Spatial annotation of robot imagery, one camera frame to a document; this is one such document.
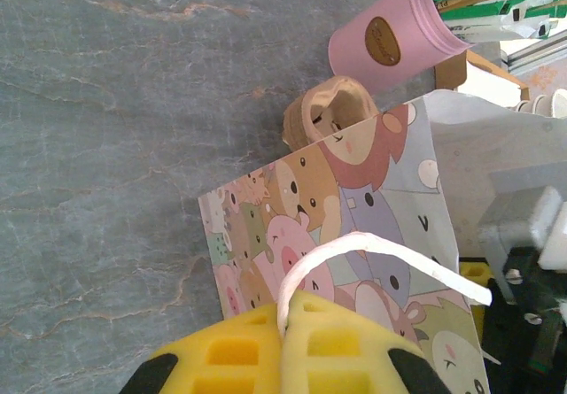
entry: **gray marble table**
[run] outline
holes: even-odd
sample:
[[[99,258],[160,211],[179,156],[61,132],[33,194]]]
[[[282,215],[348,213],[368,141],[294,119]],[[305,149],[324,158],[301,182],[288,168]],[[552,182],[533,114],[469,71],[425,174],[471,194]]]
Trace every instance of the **gray marble table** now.
[[[0,392],[118,392],[221,318],[197,197],[286,153],[373,1],[0,0]]]

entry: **yellow part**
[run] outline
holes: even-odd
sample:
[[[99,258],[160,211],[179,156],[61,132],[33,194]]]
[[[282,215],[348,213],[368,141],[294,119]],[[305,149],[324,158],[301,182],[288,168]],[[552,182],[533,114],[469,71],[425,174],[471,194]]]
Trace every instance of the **yellow part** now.
[[[276,305],[222,321],[152,354],[178,362],[159,394],[278,394]]]
[[[490,267],[486,263],[463,261],[459,263],[459,273],[461,273],[462,277],[485,288],[488,286],[488,281],[494,278]],[[485,325],[485,307],[483,305],[473,305],[470,310],[472,311],[472,319],[475,321],[475,327],[477,328],[478,339],[481,340]]]
[[[282,347],[281,394],[407,394],[388,351],[417,345],[355,312],[297,291]]]

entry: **bag handle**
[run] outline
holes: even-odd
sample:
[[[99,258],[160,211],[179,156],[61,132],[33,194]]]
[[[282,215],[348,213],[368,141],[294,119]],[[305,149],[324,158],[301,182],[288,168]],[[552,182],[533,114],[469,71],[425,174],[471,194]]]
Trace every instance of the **bag handle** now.
[[[387,239],[370,233],[351,232],[311,250],[305,257],[295,263],[290,272],[284,277],[280,285],[277,300],[277,328],[282,338],[285,337],[285,330],[287,328],[291,297],[303,278],[307,276],[312,269],[321,265],[326,260],[349,251],[358,250],[392,255],[444,283],[447,287],[460,292],[476,303],[490,305],[492,302],[492,292],[489,289],[465,279],[432,259],[428,259],[419,252],[415,252],[406,246],[388,241]]]

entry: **cup logo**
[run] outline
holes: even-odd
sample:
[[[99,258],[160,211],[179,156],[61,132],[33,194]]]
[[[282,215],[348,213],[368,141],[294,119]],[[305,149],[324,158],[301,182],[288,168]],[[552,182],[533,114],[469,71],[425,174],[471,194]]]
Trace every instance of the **cup logo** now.
[[[378,64],[394,66],[400,62],[400,46],[384,18],[376,16],[370,21],[364,35],[366,50]]]

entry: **screw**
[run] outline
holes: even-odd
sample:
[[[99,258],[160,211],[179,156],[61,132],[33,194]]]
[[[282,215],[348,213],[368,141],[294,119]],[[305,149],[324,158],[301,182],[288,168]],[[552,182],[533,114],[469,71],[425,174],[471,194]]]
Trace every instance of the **screw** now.
[[[517,268],[510,268],[504,277],[506,277],[506,281],[510,285],[519,285],[524,281],[524,279],[522,279],[522,274]]]
[[[538,314],[534,314],[534,313],[524,314],[524,319],[525,319],[525,321],[527,321],[531,325],[540,325],[543,322],[543,319],[541,319],[541,316],[539,316]]]

